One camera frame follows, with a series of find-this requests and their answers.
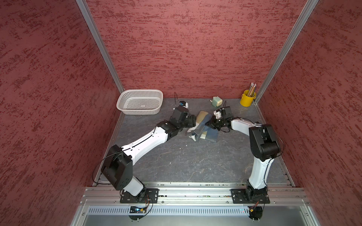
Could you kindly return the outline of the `left aluminium corner post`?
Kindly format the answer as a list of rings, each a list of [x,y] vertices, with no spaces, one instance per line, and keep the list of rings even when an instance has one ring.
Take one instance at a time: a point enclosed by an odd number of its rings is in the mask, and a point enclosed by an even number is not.
[[[104,41],[101,37],[101,34],[96,26],[96,23],[91,15],[91,11],[87,5],[87,2],[85,0],[76,0],[76,3],[82,13],[83,18],[86,21],[86,24],[93,36],[93,39],[95,40],[97,47],[106,63],[106,66],[115,82],[115,85],[120,93],[124,91],[124,87],[119,79],[118,73],[116,71],[116,68],[112,62],[112,59],[108,53],[108,50],[104,44]]]

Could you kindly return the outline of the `aluminium front rail frame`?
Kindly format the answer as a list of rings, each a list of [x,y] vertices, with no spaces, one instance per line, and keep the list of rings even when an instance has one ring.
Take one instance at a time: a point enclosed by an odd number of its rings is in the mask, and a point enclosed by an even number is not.
[[[111,186],[87,187],[72,221],[73,226],[85,225],[90,215],[128,216],[131,206],[149,208],[148,215],[238,216],[248,217],[250,207],[295,207],[308,226],[319,220],[303,188],[271,184],[267,192],[270,204],[234,204],[231,189],[246,189],[238,183],[172,183],[148,182],[147,188],[159,189],[157,203],[120,203],[120,193]]]

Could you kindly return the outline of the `right aluminium corner post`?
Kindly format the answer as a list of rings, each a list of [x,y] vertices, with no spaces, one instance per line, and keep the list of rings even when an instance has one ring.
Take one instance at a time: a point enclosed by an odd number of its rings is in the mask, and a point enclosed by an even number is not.
[[[255,103],[258,104],[266,92],[269,84],[271,83],[272,79],[274,78],[275,74],[277,73],[279,67],[283,63],[285,57],[287,56],[288,52],[292,48],[294,42],[298,38],[299,34],[301,33],[303,27],[305,26],[307,20],[311,16],[313,10],[315,9],[316,5],[318,4],[318,0],[308,0],[303,7],[300,15],[298,16],[293,28],[291,29],[286,41],[284,42],[275,62],[273,63],[271,69],[269,70],[265,80],[263,81],[259,91],[256,95]]]

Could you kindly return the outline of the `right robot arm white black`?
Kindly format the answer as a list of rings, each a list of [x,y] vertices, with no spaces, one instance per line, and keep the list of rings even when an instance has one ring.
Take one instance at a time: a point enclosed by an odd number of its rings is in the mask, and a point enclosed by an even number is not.
[[[231,117],[227,119],[215,116],[206,122],[206,126],[221,131],[223,127],[249,136],[251,153],[254,156],[252,173],[247,181],[245,199],[258,201],[267,196],[267,177],[275,158],[281,153],[278,137],[270,124],[252,123],[249,120]]]

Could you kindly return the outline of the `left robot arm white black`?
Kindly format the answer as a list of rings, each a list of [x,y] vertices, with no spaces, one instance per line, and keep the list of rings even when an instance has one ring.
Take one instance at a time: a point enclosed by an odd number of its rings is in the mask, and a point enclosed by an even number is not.
[[[145,154],[175,137],[184,128],[196,126],[196,116],[191,115],[188,103],[181,101],[169,120],[159,122],[140,139],[119,147],[113,145],[103,162],[101,173],[117,191],[128,192],[137,202],[147,199],[145,185],[133,175],[133,166]]]

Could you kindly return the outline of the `yellow cup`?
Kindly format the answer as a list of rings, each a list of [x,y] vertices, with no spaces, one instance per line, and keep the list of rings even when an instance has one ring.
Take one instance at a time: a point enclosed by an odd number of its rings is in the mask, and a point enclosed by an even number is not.
[[[249,90],[245,90],[244,93],[242,94],[241,100],[240,100],[240,104],[244,107],[249,107],[251,106],[251,104],[253,103],[255,97],[256,97],[256,93],[254,92],[252,96],[248,96]]]

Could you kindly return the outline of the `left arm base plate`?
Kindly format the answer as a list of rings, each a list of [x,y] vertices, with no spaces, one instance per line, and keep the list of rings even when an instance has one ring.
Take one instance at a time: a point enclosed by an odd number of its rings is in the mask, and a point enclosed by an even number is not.
[[[129,192],[122,190],[120,203],[157,203],[158,195],[157,188],[144,188],[137,196],[132,196]]]

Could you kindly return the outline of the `aluminium corner post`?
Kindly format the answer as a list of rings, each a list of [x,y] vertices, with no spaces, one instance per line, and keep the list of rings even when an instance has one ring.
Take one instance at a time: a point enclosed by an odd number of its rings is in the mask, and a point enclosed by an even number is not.
[[[108,50],[104,44],[104,41],[101,37],[101,34],[96,26],[96,23],[91,15],[91,11],[87,5],[87,2],[85,0],[76,0],[76,3],[82,13],[83,18],[86,21],[86,24],[93,36],[93,39],[95,40],[97,47],[106,63],[106,66],[115,82],[115,85],[120,93],[124,91],[124,87],[119,79],[118,73],[116,71],[116,68],[112,62],[112,59],[108,53]]]
[[[318,0],[308,0],[303,7],[300,15],[298,16],[293,28],[291,29],[286,41],[284,42],[275,62],[273,63],[271,69],[269,70],[265,80],[263,81],[259,91],[256,95],[255,103],[258,104],[266,92],[269,84],[271,83],[272,79],[274,78],[275,74],[277,73],[279,67],[283,63],[285,57],[287,56],[288,52],[292,48],[294,42],[298,38],[299,34],[301,33],[303,27],[305,26],[307,20],[311,16],[313,10],[315,9],[316,5],[318,4]]]

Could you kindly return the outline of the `blue beige white patchwork pillowcase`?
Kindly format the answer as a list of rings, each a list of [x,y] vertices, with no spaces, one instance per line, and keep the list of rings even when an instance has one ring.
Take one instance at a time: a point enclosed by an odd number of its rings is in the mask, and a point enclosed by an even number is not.
[[[218,139],[218,130],[206,126],[206,123],[212,119],[212,116],[212,114],[206,111],[200,111],[196,117],[196,125],[187,131],[188,137],[194,142],[204,139],[216,143]]]

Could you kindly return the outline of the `pencils in yellow cup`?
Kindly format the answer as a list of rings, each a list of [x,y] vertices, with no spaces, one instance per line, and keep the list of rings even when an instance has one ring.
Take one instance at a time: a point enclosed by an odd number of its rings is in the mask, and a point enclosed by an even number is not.
[[[251,86],[249,88],[248,97],[253,97],[256,89],[256,83],[251,83]]]

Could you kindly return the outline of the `green pencil sharpener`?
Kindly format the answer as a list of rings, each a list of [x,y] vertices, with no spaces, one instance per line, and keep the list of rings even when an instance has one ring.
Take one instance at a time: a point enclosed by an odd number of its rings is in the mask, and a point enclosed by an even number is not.
[[[222,105],[223,100],[220,97],[216,96],[216,97],[213,97],[210,100],[210,102],[211,102],[213,107],[219,108]]]

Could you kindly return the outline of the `white perforated plastic basket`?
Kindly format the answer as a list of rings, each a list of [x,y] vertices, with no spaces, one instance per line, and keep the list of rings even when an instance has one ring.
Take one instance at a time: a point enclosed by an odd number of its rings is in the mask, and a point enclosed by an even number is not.
[[[163,92],[158,89],[129,89],[120,94],[117,109],[125,115],[156,115],[163,97]]]

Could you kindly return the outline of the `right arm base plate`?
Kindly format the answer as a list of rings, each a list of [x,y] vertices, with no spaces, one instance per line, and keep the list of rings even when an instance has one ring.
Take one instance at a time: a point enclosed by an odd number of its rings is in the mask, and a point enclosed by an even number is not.
[[[270,199],[265,189],[231,189],[234,204],[270,204]]]

